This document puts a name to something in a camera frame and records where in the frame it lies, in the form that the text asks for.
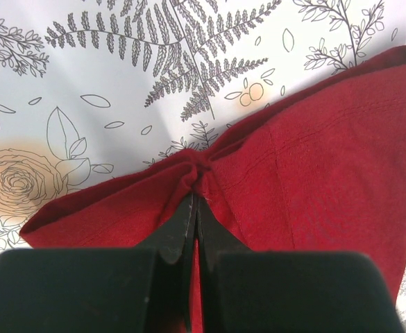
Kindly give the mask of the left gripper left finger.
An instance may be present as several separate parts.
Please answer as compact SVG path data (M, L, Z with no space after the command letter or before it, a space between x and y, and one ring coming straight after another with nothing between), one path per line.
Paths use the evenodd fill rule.
M198 200L131 248L0 254L0 332L190 332Z

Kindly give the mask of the red t-shirt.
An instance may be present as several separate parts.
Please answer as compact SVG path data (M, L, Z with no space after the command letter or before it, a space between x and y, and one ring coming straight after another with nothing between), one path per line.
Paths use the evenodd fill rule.
M204 151L56 199L21 229L34 248L129 247L188 194L253 250L352 251L392 300L406 267L406 46L256 112Z

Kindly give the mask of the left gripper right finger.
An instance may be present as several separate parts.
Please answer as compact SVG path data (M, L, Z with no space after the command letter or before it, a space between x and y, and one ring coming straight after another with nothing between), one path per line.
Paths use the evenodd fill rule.
M205 332L401 332L375 264L351 252L256 252L196 213Z

